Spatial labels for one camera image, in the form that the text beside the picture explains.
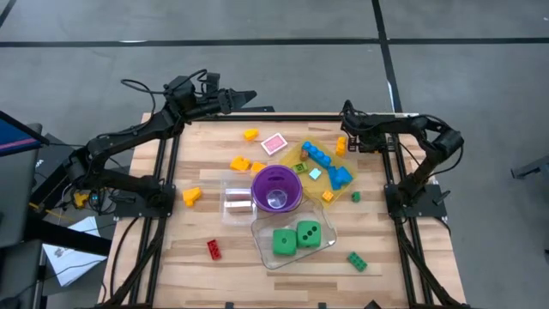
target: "transparent plastic container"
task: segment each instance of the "transparent plastic container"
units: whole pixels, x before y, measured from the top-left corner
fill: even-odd
[[[300,221],[317,221],[320,223],[321,241],[317,248],[298,248],[294,256],[273,254],[273,231],[277,228],[297,230]],[[317,200],[304,199],[293,211],[282,214],[270,214],[260,211],[259,218],[251,225],[251,232],[256,247],[265,267],[275,270],[286,264],[297,261],[315,252],[326,249],[337,241],[337,232],[328,219],[323,206]]]
[[[225,202],[233,200],[227,199],[226,189],[250,189],[252,177],[248,173],[227,172],[221,177],[220,185],[220,212],[221,222],[231,226],[249,226],[257,218],[257,207],[251,200],[251,212],[231,213],[225,207]]]

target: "white paper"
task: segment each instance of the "white paper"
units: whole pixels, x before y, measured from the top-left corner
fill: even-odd
[[[95,222],[94,217],[88,217],[80,222],[77,222],[69,227],[75,231],[87,231],[86,233],[92,234],[95,236],[100,236],[100,232],[97,230],[97,222]],[[76,279],[84,275],[88,270],[92,269],[95,265],[104,261],[106,257],[101,255],[96,255],[92,253],[84,253],[80,251],[75,251],[69,248],[63,248],[56,245],[42,245],[44,247],[45,254],[50,260],[51,266],[53,266],[53,271],[56,274],[65,270],[62,274],[57,275],[59,284],[62,287],[66,287]],[[66,270],[70,266],[78,266],[83,264],[88,264],[82,267],[75,267],[69,270]]]

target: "green die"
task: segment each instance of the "green die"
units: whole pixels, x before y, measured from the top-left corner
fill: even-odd
[[[353,194],[351,195],[351,198],[355,203],[360,202],[360,192],[353,192]]]
[[[299,164],[296,164],[292,167],[292,170],[295,172],[295,173],[305,173],[309,170],[309,167],[307,167],[307,165],[305,164],[305,162],[301,162]]]
[[[298,248],[316,248],[320,246],[320,223],[300,221],[298,223]]]
[[[347,259],[349,260],[349,262],[351,262],[354,268],[356,268],[360,272],[363,272],[366,269],[366,266],[368,266],[368,264],[361,257],[359,257],[356,252],[351,252]]]
[[[273,231],[273,253],[277,255],[295,255],[297,239],[294,230],[279,228]]]

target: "floor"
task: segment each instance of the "floor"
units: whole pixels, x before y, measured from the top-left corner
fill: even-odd
[[[510,168],[549,153],[549,39],[519,40],[548,36],[549,2],[379,2],[389,39],[418,39],[389,41],[395,71],[389,84],[380,45],[349,44],[377,38],[377,0],[0,0],[8,5],[5,21],[0,17],[0,106],[21,121],[42,123],[65,142],[82,143],[135,124],[149,110],[148,98],[122,87],[121,78],[160,88],[207,68],[221,73],[222,86],[255,89],[250,106],[277,112],[338,112],[350,99],[366,112],[401,106],[437,115],[466,141],[460,166],[438,179],[452,190],[449,224],[468,303],[545,308],[549,191],[540,175],[514,180]],[[184,46],[193,39],[272,38],[350,40]],[[476,38],[516,39],[499,44]],[[109,47],[147,39],[159,42]],[[482,44],[423,45],[419,39]],[[172,40],[178,43],[166,46]],[[44,41],[99,43],[52,48]],[[520,42],[529,44],[510,44]],[[118,158],[127,165],[130,157]],[[61,293],[48,307],[92,306],[103,271],[98,266],[65,289],[50,283],[48,294]]]

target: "red lego brick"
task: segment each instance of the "red lego brick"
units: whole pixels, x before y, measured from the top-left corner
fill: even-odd
[[[212,259],[214,261],[221,258],[221,251],[220,248],[217,246],[217,241],[215,239],[208,242],[208,249],[209,254],[212,256]]]

